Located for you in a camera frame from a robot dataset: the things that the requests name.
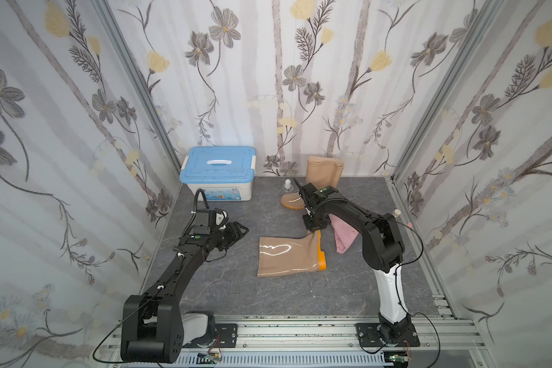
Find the pink cloth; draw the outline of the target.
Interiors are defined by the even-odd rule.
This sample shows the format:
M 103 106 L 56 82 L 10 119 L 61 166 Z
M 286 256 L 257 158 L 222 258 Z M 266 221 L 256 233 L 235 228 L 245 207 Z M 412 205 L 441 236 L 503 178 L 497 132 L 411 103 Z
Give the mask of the pink cloth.
M 343 254 L 354 243 L 357 236 L 359 235 L 359 232 L 338 216 L 329 214 L 329 218 L 334 229 L 336 251 L 338 254 Z

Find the tan rubber boot orange sole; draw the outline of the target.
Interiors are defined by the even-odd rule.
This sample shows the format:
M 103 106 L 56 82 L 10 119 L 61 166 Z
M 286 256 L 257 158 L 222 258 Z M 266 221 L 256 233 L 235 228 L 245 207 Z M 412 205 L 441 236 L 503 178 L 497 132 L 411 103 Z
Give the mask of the tan rubber boot orange sole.
M 309 156 L 306 181 L 313 184 L 317 190 L 327 186 L 337 187 L 343 169 L 344 162 L 341 159 Z M 297 193 L 284 194 L 281 204 L 288 209 L 303 209 L 305 207 Z

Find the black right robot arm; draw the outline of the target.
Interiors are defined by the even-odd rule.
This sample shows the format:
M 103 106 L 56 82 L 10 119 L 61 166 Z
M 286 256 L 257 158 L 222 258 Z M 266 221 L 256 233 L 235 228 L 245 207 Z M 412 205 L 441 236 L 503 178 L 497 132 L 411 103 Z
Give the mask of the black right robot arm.
M 396 218 L 389 213 L 373 213 L 342 196 L 332 186 L 319 190 L 310 183 L 294 183 L 307 210 L 303 215 L 307 230 L 327 228 L 333 215 L 361 236 L 363 260 L 375 271 L 380 296 L 378 334 L 385 345 L 397 345 L 412 322 L 403 303 L 400 284 L 405 245 Z

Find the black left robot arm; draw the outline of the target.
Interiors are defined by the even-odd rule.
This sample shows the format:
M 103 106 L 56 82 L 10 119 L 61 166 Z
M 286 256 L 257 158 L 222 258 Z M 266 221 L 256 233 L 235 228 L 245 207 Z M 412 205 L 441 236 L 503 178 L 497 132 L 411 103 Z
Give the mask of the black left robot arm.
M 184 345 L 213 338 L 211 312 L 182 314 L 182 295 L 197 270 L 217 249 L 226 252 L 249 233 L 249 228 L 231 222 L 219 209 L 193 214 L 167 269 L 149 289 L 131 295 L 124 303 L 121 360 L 124 363 L 174 363 Z

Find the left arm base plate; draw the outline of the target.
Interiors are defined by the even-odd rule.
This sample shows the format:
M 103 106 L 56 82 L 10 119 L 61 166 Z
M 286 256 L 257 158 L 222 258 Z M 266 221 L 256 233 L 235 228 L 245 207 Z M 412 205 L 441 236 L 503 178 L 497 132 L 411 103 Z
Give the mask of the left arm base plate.
M 206 332 L 203 337 L 185 343 L 185 348 L 235 348 L 238 339 L 239 325 L 216 324 L 212 332 Z

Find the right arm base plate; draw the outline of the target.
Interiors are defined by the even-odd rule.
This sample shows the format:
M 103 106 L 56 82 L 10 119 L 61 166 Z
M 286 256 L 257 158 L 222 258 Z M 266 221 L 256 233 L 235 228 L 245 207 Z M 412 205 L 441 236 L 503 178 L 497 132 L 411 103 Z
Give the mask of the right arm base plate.
M 411 322 L 405 324 L 358 323 L 359 345 L 370 347 L 420 347 L 419 335 Z

